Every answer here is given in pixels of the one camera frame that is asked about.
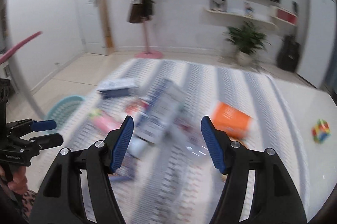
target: flower pot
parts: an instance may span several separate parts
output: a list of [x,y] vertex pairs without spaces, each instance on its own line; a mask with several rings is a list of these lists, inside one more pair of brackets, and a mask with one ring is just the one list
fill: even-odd
[[252,56],[241,51],[238,51],[238,53],[236,54],[236,61],[240,66],[247,66],[252,62],[252,60]]

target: orange box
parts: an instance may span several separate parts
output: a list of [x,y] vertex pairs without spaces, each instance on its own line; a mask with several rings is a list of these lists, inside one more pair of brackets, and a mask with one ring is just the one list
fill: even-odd
[[216,129],[225,131],[232,138],[244,138],[252,120],[247,114],[221,101],[213,105],[210,119]]

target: plastic laundry basket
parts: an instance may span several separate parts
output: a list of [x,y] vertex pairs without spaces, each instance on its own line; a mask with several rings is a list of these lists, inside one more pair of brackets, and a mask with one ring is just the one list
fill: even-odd
[[46,115],[46,120],[55,120],[57,127],[54,130],[49,130],[48,133],[56,133],[63,128],[63,125],[67,122],[72,113],[80,106],[84,101],[84,97],[73,95],[65,97],[55,104],[52,109],[49,110]]

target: screw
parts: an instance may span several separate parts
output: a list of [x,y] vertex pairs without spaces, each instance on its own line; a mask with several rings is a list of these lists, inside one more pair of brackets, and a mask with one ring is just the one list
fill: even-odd
[[271,155],[271,156],[275,154],[275,150],[273,148],[267,148],[266,152],[268,155]]
[[97,148],[101,148],[101,147],[103,147],[104,146],[104,141],[102,141],[102,140],[99,140],[99,141],[97,141],[96,143],[95,143],[95,146],[97,147]]
[[69,149],[68,148],[63,148],[62,150],[61,150],[61,155],[66,155],[67,153],[69,152]]
[[239,148],[240,145],[241,144],[239,142],[237,142],[236,140],[234,140],[230,143],[230,146],[232,146],[233,148]]

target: green leaves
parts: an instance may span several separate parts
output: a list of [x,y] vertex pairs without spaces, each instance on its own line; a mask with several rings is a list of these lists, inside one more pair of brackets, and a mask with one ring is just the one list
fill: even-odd
[[240,51],[246,54],[254,54],[256,50],[264,49],[264,41],[266,35],[258,32],[252,22],[244,22],[241,28],[228,27],[227,34],[230,36],[227,41],[230,41]]

